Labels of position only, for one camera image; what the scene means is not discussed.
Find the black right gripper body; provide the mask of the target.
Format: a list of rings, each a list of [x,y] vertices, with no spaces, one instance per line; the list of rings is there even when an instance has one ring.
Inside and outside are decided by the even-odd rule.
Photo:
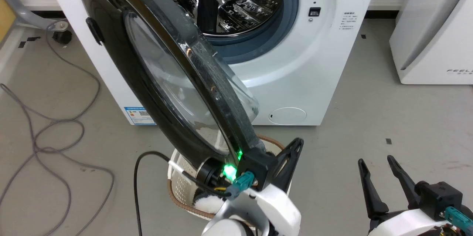
[[[463,193],[443,181],[434,184],[420,181],[414,190],[419,195],[419,209],[434,221],[444,220],[440,214],[447,207],[459,209],[462,204]]]

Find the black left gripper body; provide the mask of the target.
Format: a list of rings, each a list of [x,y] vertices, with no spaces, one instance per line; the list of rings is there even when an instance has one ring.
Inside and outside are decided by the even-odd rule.
[[[222,169],[223,175],[228,180],[235,182],[244,173],[250,172],[254,176],[252,188],[258,192],[272,182],[278,165],[278,159],[274,153],[260,148],[252,148],[244,152],[239,151],[238,158],[237,166],[226,164]]]

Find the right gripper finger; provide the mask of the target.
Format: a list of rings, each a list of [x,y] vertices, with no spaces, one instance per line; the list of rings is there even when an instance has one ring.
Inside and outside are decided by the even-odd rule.
[[[408,209],[418,209],[420,196],[415,192],[415,183],[407,172],[401,167],[394,156],[387,156],[388,164],[392,170],[393,175],[399,180],[404,195],[408,202]]]
[[[371,181],[371,173],[363,159],[358,160],[358,169],[362,191],[365,200],[365,207],[370,219],[370,229],[375,229],[380,224],[380,217],[389,212],[389,208],[385,202],[380,199],[373,182]]]

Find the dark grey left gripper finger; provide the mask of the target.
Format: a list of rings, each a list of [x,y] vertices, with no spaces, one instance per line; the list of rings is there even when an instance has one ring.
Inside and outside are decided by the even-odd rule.
[[[294,140],[276,156],[278,164],[273,176],[273,185],[285,193],[289,191],[289,186],[297,167],[303,145],[304,140],[302,138],[294,138]]]

